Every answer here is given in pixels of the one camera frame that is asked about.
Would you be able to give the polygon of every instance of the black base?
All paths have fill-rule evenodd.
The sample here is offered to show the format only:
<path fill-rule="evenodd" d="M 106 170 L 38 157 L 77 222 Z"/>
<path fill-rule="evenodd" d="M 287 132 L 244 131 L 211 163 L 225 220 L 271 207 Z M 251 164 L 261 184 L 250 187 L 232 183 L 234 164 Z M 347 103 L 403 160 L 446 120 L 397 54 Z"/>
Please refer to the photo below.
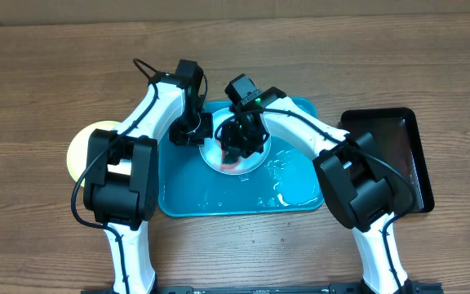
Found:
<path fill-rule="evenodd" d="M 440 283 L 419 283 L 407 280 L 405 294 L 443 294 Z M 329 286 L 307 287 L 231 287 L 198 288 L 160 287 L 157 294 L 375 294 L 362 280 L 360 283 L 331 283 Z"/>

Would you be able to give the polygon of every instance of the yellow plate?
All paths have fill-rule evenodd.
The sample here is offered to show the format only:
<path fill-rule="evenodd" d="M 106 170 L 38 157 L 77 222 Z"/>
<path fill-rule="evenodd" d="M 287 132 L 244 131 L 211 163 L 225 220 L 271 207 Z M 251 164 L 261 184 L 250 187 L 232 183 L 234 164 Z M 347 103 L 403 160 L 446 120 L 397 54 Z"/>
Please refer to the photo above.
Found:
<path fill-rule="evenodd" d="M 77 181 L 79 176 L 86 168 L 86 152 L 88 149 L 88 139 L 95 129 L 110 131 L 119 122 L 103 121 L 92 123 L 90 126 L 83 128 L 72 140 L 69 151 L 66 154 L 66 166 L 69 169 L 70 176 Z"/>

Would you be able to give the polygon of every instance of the wire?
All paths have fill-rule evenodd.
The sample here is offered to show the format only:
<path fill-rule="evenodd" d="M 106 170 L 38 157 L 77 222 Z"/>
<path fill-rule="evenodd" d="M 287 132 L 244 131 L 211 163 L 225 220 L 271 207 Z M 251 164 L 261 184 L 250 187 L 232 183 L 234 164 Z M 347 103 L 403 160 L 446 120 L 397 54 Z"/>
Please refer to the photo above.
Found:
<path fill-rule="evenodd" d="M 204 78 L 204 100 L 206 99 L 206 95 L 208 95 L 208 79 L 206 78 L 206 74 L 202 73 L 202 77 Z"/>
<path fill-rule="evenodd" d="M 337 140 L 335 139 L 334 137 L 332 137 L 329 133 L 323 131 L 320 127 L 318 127 L 317 125 L 315 125 L 314 123 L 310 122 L 307 118 L 303 117 L 302 115 L 300 114 L 297 114 L 293 111 L 290 111 L 290 110 L 282 110 L 282 109 L 255 109 L 255 110 L 248 110 L 248 111 L 241 111 L 241 112 L 238 112 L 238 113 L 235 113 L 233 116 L 229 117 L 229 118 L 226 118 L 216 129 L 215 129 L 215 139 L 216 140 L 220 140 L 219 138 L 219 130 L 225 126 L 229 121 L 231 121 L 232 119 L 234 118 L 239 118 L 240 116 L 244 115 L 244 114 L 262 114 L 264 112 L 268 112 L 268 113 L 275 113 L 275 114 L 286 114 L 286 115 L 290 115 L 292 117 L 295 117 L 297 119 L 299 119 L 300 121 L 302 121 L 303 123 L 306 123 L 307 125 L 309 125 L 313 130 L 315 130 L 316 132 L 318 132 L 321 136 L 323 136 L 325 139 L 327 140 L 330 140 L 331 142 L 333 143 L 336 143 L 337 145 L 343 145 L 346 149 L 348 149 L 349 151 L 355 153 L 355 154 L 358 154 L 360 156 L 362 156 L 363 158 L 367 158 L 367 159 L 370 159 L 372 160 L 373 162 L 375 162 L 376 164 L 382 166 L 382 167 L 385 167 L 387 168 L 389 171 L 391 171 L 396 177 L 400 178 L 402 180 L 402 182 L 407 186 L 409 187 L 409 190 L 411 192 L 411 205 L 408 206 L 408 208 L 406 208 L 401 214 L 399 215 L 396 215 L 394 216 L 391 220 L 388 220 L 384 227 L 382 228 L 382 239 L 384 241 L 384 247 L 385 247 L 385 251 L 386 251 L 386 255 L 387 255 L 387 258 L 388 258 L 388 263 L 389 263 L 389 267 L 390 267 L 390 270 L 392 272 L 392 275 L 395 279 L 395 282 L 397 283 L 397 286 L 398 286 L 398 289 L 401 291 L 401 293 L 405 293 L 405 290 L 404 288 L 402 287 L 401 283 L 400 283 L 400 279 L 398 278 L 398 275 L 397 275 L 397 272 L 395 270 L 395 267 L 394 267 L 394 264 L 392 262 L 392 257 L 391 257 L 391 252 L 389 251 L 389 243 L 388 243 L 388 228 L 389 226 L 394 223 L 395 221 L 401 219 L 402 217 L 404 217 L 405 215 L 407 215 L 409 212 L 411 212 L 411 210 L 413 209 L 413 207 L 415 206 L 416 204 L 416 192 L 415 192 L 415 189 L 413 188 L 413 186 L 410 184 L 410 182 L 400 173 L 398 172 L 394 167 L 390 166 L 389 164 L 387 164 L 386 162 L 358 149 L 358 148 L 355 148 L 355 147 L 352 147 L 351 145 L 344 145 L 344 142 L 341 141 L 341 140 Z"/>
<path fill-rule="evenodd" d="M 142 69 L 139 66 L 139 63 L 141 63 L 142 65 L 144 65 L 147 68 L 151 69 L 155 73 L 157 73 L 157 70 L 155 68 L 153 68 L 151 65 L 148 65 L 147 63 L 145 63 L 144 61 L 142 61 L 140 59 L 134 58 L 133 62 L 134 62 L 135 67 L 137 67 L 137 69 L 139 69 L 140 72 L 143 73 L 144 76 L 148 79 L 148 88 L 149 88 L 149 85 L 152 84 L 153 90 L 154 90 L 153 99 L 150 102 L 150 104 L 148 105 L 148 107 L 143 111 L 143 113 L 125 131 L 123 131 L 120 135 L 115 137 L 115 139 L 113 139 L 112 142 L 110 142 L 108 144 L 108 146 L 103 151 L 101 151 L 99 154 L 97 154 L 97 156 L 94 158 L 94 160 L 92 160 L 92 162 L 90 164 L 88 164 L 86 169 L 79 176 L 79 179 L 76 182 L 75 186 L 73 187 L 72 201 L 71 201 L 71 205 L 70 205 L 70 207 L 72 209 L 73 217 L 75 218 L 76 221 L 78 221 L 79 224 L 85 225 L 85 226 L 90 227 L 90 228 L 95 228 L 95 229 L 106 229 L 108 232 L 112 233 L 115 236 L 115 242 L 117 242 L 118 246 L 119 246 L 119 256 L 121 258 L 122 281 L 124 282 L 124 285 L 125 285 L 126 294 L 130 294 L 130 287 L 128 285 L 128 276 L 126 275 L 126 263 L 125 263 L 125 258 L 124 258 L 124 248 L 122 246 L 122 236 L 114 228 L 112 228 L 110 226 L 107 226 L 107 225 L 104 225 L 104 224 L 91 223 L 89 221 L 83 220 L 78 214 L 78 210 L 76 208 L 76 203 L 77 203 L 76 200 L 77 200 L 78 191 L 81 188 L 82 182 L 84 181 L 84 179 L 85 179 L 86 175 L 88 174 L 88 172 L 95 166 L 95 163 L 97 163 L 97 161 L 101 157 L 103 157 L 103 155 L 108 153 L 110 151 L 110 149 L 120 141 L 120 139 L 124 138 L 126 135 L 128 135 L 128 133 L 130 133 L 130 131 L 135 129 L 137 127 L 137 125 L 139 125 L 140 121 L 143 120 L 143 118 L 148 114 L 148 112 L 155 105 L 155 101 L 157 99 L 159 99 L 159 91 L 157 89 L 157 84 L 154 83 L 153 80 L 152 80 L 152 77 L 150 77 L 150 75 L 148 73 L 146 73 L 144 71 L 144 69 Z"/>

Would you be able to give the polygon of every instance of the blue tray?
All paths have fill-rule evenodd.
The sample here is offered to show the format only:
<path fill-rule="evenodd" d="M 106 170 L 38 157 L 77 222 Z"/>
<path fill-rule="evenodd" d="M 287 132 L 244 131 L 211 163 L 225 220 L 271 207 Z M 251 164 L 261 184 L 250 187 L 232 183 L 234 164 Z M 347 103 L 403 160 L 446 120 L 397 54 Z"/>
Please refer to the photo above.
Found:
<path fill-rule="evenodd" d="M 317 116 L 304 98 L 293 101 Z M 229 101 L 212 101 L 205 110 L 215 112 Z M 314 210 L 324 203 L 313 163 L 284 140 L 272 138 L 266 160 L 240 176 L 214 171 L 199 149 L 175 146 L 168 134 L 159 144 L 159 206 L 168 216 L 231 216 L 264 212 Z"/>

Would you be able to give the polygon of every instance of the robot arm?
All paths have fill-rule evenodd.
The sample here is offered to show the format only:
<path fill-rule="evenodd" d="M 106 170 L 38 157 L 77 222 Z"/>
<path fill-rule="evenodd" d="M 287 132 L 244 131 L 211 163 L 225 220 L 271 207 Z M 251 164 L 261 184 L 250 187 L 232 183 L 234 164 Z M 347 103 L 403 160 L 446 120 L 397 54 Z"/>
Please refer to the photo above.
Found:
<path fill-rule="evenodd" d="M 330 127 L 316 118 L 306 114 L 297 107 L 290 97 L 275 100 L 266 109 L 289 110 L 299 114 L 310 122 L 317 125 L 323 131 L 333 136 L 337 140 L 345 141 L 345 130 Z M 285 114 L 275 114 L 264 112 L 261 114 L 266 130 L 271 136 L 279 137 L 300 150 L 306 157 L 314 160 L 322 151 L 334 149 L 337 144 L 325 139 L 310 126 L 293 116 Z M 364 267 L 364 282 L 374 292 L 378 294 L 391 294 L 398 290 L 397 283 L 391 273 L 388 263 L 384 241 L 382 239 L 382 229 L 385 223 L 394 217 L 394 213 L 385 213 L 378 220 L 370 224 L 370 229 L 360 231 L 358 228 L 352 229 L 352 234 L 357 242 L 358 251 Z M 403 285 L 407 280 L 407 273 L 401 266 L 392 225 L 388 229 L 389 251 L 398 275 L 398 279 Z"/>
<path fill-rule="evenodd" d="M 330 127 L 306 114 L 282 91 L 271 88 L 260 92 L 244 75 L 231 81 L 226 93 L 235 105 L 234 112 L 240 113 L 240 118 L 234 122 L 239 125 L 232 129 L 240 128 L 242 134 L 223 131 L 220 137 L 223 149 L 228 152 L 241 146 L 247 148 L 247 142 L 238 142 L 244 138 L 258 138 L 251 132 L 259 133 L 259 125 L 262 124 L 269 135 L 283 139 L 312 159 L 326 205 L 342 225 L 352 229 L 364 267 L 364 283 L 374 293 L 397 292 L 398 285 L 388 263 L 382 235 L 384 225 L 394 217 L 393 194 L 397 187 L 392 175 L 346 152 L 345 148 L 345 145 L 352 145 L 382 158 L 372 136 L 354 140 L 347 131 Z M 287 111 L 295 116 L 275 113 L 274 110 Z M 334 140 L 326 139 L 300 117 Z M 259 152 L 259 146 L 261 144 L 257 140 L 255 147 L 249 149 Z M 244 150 L 237 153 L 247 154 Z M 401 267 L 392 225 L 388 228 L 388 245 L 398 280 L 404 285 L 407 273 Z"/>
<path fill-rule="evenodd" d="M 122 236 L 117 240 L 105 231 L 115 283 L 100 293 L 146 294 L 154 289 L 156 275 L 149 259 L 148 222 L 157 206 L 157 145 L 167 131 L 176 145 L 200 145 L 212 136 L 211 114 L 201 113 L 204 97 L 197 93 L 202 76 L 197 63 L 187 60 L 181 60 L 173 74 L 156 73 L 157 97 L 155 87 L 149 85 L 146 97 L 124 122 L 112 131 L 95 130 L 91 134 L 87 164 L 152 105 L 137 127 L 111 148 L 85 178 L 86 209 L 94 212 L 96 221 L 108 224 Z M 118 242 L 124 248 L 126 278 Z"/>

